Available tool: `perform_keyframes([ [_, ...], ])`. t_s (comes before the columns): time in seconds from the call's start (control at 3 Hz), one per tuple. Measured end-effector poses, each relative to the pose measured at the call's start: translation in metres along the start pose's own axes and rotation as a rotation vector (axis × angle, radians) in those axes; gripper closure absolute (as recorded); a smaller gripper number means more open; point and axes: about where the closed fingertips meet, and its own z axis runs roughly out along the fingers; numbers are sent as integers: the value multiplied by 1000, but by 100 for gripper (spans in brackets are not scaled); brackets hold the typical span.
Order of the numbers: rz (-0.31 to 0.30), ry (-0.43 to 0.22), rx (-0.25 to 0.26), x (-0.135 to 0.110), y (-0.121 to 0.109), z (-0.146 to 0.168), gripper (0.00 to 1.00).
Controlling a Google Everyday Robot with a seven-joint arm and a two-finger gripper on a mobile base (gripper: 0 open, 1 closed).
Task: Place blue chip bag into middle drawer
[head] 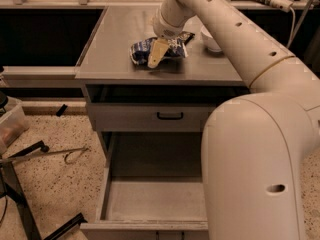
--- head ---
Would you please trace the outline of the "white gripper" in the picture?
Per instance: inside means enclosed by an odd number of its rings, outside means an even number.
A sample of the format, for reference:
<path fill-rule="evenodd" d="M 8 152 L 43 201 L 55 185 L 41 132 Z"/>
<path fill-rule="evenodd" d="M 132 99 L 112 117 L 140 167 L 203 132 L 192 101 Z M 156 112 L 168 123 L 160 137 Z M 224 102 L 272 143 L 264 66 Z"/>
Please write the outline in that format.
<path fill-rule="evenodd" d="M 173 39 L 183 30 L 184 22 L 175 15 L 158 9 L 153 17 L 153 31 L 157 38 L 151 44 L 147 66 L 156 68 L 169 49 L 167 39 Z"/>

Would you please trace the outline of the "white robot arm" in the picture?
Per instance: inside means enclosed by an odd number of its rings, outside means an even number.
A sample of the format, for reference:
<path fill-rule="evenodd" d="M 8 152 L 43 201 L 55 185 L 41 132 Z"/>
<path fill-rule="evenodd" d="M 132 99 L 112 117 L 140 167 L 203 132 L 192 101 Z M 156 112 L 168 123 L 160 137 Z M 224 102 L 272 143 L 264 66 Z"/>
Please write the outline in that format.
<path fill-rule="evenodd" d="M 320 146 L 320 79 L 225 0 L 164 0 L 154 32 L 174 38 L 193 16 L 250 90 L 203 129 L 209 239 L 306 240 L 300 170 Z"/>

